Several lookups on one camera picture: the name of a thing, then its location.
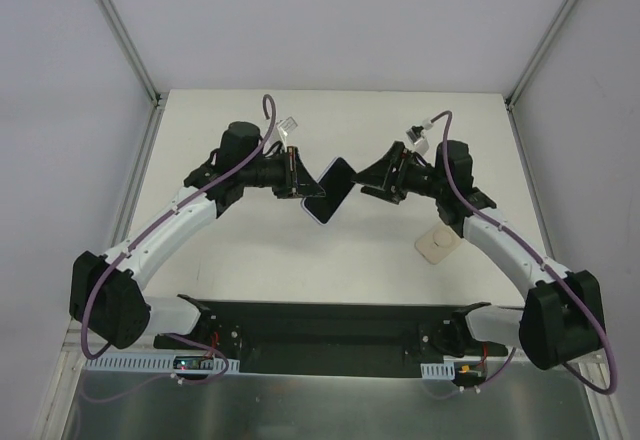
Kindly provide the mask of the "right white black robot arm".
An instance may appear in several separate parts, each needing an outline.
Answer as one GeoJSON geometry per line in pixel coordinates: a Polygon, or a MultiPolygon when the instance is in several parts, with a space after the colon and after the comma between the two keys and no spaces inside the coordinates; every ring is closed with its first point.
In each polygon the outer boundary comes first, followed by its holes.
{"type": "Polygon", "coordinates": [[[439,145],[435,163],[428,164],[396,141],[353,177],[362,193],[389,203],[410,193],[434,199],[440,220],[482,251],[524,299],[521,309],[478,302],[455,310],[433,335],[436,349],[462,357],[484,343],[511,346],[541,370],[601,349],[606,331],[597,279],[515,240],[495,202],[474,186],[472,169],[464,142],[439,145]]]}

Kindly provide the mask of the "lavender phone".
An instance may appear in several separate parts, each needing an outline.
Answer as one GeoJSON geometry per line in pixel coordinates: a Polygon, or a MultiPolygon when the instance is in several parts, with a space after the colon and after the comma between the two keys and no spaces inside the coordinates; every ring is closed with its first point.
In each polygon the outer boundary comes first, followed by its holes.
{"type": "Polygon", "coordinates": [[[336,157],[317,180],[325,195],[303,199],[302,209],[318,224],[326,225],[353,189],[355,174],[344,158],[336,157]]]}

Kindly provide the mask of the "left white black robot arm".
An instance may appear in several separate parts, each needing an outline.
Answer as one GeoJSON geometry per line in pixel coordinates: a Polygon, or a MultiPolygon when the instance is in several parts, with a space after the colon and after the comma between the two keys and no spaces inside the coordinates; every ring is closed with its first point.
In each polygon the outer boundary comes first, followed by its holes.
{"type": "Polygon", "coordinates": [[[81,324],[83,347],[90,333],[118,349],[145,334],[174,334],[191,349],[211,346],[215,327],[208,307],[184,294],[152,298],[144,290],[160,266],[245,189],[269,188],[278,199],[324,197],[296,147],[266,155],[264,143],[258,126],[231,123],[164,212],[105,253],[86,251],[75,260],[69,311],[81,324]]]}

